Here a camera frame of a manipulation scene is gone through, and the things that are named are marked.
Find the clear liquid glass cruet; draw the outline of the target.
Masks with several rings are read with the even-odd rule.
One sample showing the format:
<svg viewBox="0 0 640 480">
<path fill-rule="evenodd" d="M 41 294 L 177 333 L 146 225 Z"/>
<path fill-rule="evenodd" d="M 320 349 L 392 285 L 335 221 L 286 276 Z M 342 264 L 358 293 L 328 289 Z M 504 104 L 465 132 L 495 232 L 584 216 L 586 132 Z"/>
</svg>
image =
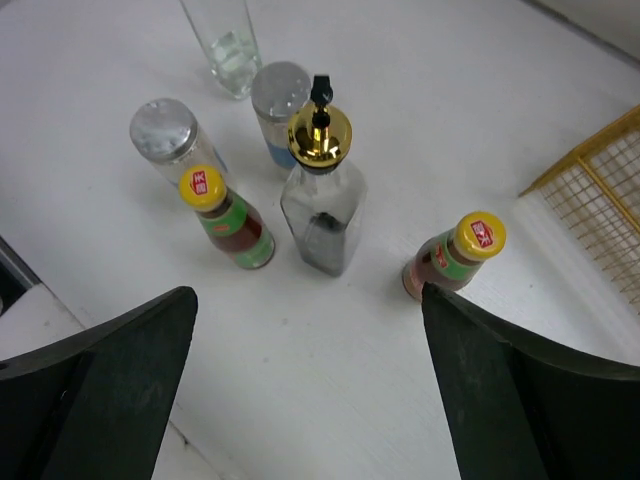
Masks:
<svg viewBox="0 0 640 480">
<path fill-rule="evenodd" d="M 247 2 L 182 0 L 180 4 L 216 82 L 233 98 L 248 98 L 262 59 Z"/>
</svg>

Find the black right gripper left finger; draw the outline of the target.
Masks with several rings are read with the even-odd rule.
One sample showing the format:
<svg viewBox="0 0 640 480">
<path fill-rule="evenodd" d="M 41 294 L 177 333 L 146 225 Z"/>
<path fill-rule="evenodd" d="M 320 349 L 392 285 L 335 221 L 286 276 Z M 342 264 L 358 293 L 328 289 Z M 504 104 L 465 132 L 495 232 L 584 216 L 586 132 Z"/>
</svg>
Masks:
<svg viewBox="0 0 640 480">
<path fill-rule="evenodd" d="M 198 311 L 180 286 L 1 363 L 4 479 L 152 477 Z"/>
</svg>

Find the yellow-capped brown sauce bottle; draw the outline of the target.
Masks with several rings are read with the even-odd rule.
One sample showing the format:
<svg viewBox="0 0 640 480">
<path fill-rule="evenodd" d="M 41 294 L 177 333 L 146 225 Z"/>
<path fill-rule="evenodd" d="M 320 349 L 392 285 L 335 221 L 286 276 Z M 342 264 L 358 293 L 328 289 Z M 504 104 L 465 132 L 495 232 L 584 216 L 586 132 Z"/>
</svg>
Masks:
<svg viewBox="0 0 640 480">
<path fill-rule="evenodd" d="M 189 168 L 178 184 L 179 194 L 198 217 L 211 243 L 239 268 L 264 267 L 276 243 L 258 211 L 209 165 Z"/>
</svg>

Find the dark sauce glass cruet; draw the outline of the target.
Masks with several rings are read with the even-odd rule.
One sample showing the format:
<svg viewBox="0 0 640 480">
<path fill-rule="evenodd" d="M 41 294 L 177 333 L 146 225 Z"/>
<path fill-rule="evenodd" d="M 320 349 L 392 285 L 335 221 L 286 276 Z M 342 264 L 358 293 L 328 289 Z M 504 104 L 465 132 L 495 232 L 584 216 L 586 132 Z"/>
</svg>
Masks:
<svg viewBox="0 0 640 480">
<path fill-rule="evenodd" d="M 288 150 L 297 165 L 280 206 L 301 259 L 338 277 L 358 246 L 367 185 L 347 159 L 351 122 L 332 99 L 330 77 L 316 75 L 309 100 L 289 120 Z"/>
</svg>

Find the yellow-capped red sauce bottle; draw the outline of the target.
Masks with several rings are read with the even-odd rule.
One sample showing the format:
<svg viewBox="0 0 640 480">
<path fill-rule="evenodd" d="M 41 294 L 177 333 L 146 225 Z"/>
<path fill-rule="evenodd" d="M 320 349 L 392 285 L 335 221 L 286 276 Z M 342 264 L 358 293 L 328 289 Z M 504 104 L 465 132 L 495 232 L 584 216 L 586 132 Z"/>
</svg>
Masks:
<svg viewBox="0 0 640 480">
<path fill-rule="evenodd" d="M 425 283 L 458 291 L 483 264 L 504 248 L 507 231 L 503 222 L 485 211 L 471 212 L 453 228 L 427 240 L 405 265 L 402 282 L 406 292 L 422 300 Z"/>
</svg>

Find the silver-lid shaker blue label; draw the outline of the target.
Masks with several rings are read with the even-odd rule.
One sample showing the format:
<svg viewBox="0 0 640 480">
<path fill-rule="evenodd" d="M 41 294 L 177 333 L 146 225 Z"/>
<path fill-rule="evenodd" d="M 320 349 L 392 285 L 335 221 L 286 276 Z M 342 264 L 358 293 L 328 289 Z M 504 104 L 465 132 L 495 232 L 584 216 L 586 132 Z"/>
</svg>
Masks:
<svg viewBox="0 0 640 480">
<path fill-rule="evenodd" d="M 307 103 L 310 92 L 308 73 L 290 61 L 265 65 L 252 82 L 251 102 L 267 149 L 286 175 L 297 164 L 288 148 L 289 120 Z"/>
</svg>

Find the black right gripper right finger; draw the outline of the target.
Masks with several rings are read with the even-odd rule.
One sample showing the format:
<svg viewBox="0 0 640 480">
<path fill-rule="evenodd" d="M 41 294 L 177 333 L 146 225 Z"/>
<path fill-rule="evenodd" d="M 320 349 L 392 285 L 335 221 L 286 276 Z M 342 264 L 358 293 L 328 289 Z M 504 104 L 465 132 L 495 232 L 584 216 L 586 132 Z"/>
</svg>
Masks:
<svg viewBox="0 0 640 480">
<path fill-rule="evenodd" d="M 426 339 L 463 479 L 636 479 L 639 369 L 432 284 Z"/>
</svg>

